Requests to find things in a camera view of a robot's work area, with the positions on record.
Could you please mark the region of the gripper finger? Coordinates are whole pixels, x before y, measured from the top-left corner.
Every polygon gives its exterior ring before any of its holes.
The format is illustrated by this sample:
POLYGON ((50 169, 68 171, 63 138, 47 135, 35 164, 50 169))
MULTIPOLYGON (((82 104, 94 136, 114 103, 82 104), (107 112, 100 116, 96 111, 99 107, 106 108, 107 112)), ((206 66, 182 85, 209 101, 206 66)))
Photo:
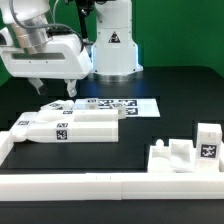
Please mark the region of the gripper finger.
POLYGON ((75 79, 65 79, 65 83, 67 85, 67 92, 70 98, 73 98, 77 95, 76 83, 75 79))
POLYGON ((28 81, 39 95, 44 96, 48 93, 47 86, 39 78, 29 78, 28 81))

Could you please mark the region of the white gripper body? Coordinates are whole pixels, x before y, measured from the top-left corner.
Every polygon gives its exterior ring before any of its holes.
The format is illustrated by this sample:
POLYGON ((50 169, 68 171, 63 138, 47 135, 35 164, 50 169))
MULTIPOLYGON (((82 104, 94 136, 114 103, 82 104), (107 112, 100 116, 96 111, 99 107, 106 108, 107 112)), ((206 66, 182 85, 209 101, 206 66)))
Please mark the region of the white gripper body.
POLYGON ((26 54, 13 46, 1 46, 0 56, 14 77, 83 79, 92 65, 86 49, 76 35, 54 36, 41 53, 26 54))

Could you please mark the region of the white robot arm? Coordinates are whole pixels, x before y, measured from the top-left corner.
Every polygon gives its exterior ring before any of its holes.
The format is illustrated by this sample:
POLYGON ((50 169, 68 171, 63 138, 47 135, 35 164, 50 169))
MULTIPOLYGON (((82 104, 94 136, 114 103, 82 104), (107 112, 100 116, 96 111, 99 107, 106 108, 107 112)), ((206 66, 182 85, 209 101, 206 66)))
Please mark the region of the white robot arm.
POLYGON ((14 77, 25 77, 39 94, 45 79, 62 79, 68 95, 92 64, 80 35, 52 21, 49 0, 0 0, 5 27, 0 30, 0 57, 14 77))

